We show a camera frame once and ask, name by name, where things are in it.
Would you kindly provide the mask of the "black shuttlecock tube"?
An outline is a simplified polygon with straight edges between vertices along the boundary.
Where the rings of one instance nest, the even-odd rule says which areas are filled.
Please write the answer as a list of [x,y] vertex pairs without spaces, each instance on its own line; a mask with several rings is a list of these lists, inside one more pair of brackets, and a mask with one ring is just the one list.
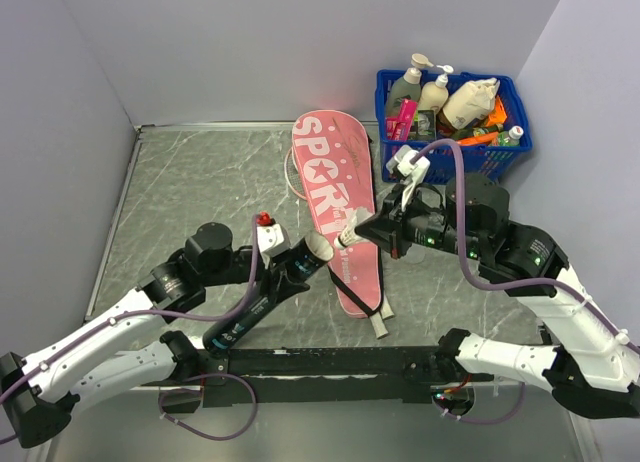
[[334,257],[331,243],[315,230],[272,257],[258,288],[238,315],[219,321],[202,336],[204,349],[222,353],[236,345],[279,304],[310,289],[307,280]]

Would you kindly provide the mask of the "white feather shuttlecock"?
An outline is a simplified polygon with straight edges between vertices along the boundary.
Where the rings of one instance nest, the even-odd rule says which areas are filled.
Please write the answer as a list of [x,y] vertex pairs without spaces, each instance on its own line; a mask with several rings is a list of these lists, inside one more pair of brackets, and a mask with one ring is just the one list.
[[345,250],[356,244],[367,242],[367,239],[356,233],[356,228],[371,218],[373,214],[364,207],[355,209],[346,219],[342,231],[334,239],[334,247]]

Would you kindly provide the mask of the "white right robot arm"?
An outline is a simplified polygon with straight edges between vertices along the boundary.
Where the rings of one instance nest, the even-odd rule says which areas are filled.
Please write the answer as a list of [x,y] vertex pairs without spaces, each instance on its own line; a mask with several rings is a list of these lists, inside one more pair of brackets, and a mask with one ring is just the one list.
[[515,299],[551,336],[518,345],[454,328],[438,341],[438,372],[448,380],[466,373],[513,379],[587,419],[638,417],[638,347],[596,306],[547,232],[510,220],[506,189],[477,173],[466,175],[464,186],[459,191],[450,180],[430,206],[419,194],[404,204],[398,183],[376,214],[357,215],[356,238],[394,259],[419,245],[477,262],[473,285]]

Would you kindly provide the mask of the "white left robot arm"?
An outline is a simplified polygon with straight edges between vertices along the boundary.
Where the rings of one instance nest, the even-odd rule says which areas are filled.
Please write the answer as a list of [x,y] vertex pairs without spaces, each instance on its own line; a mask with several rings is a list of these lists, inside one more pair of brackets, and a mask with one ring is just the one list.
[[207,288],[243,284],[243,298],[225,314],[208,317],[202,337],[209,353],[224,353],[280,303],[307,291],[308,279],[334,256],[316,231],[291,244],[266,213],[253,218],[251,232],[251,245],[235,249],[229,227],[206,223],[99,317],[37,352],[2,356],[1,406],[13,440],[33,448],[64,430],[74,413],[132,387],[189,382],[199,352],[183,333],[167,332],[134,352],[126,346],[177,319],[194,319]]

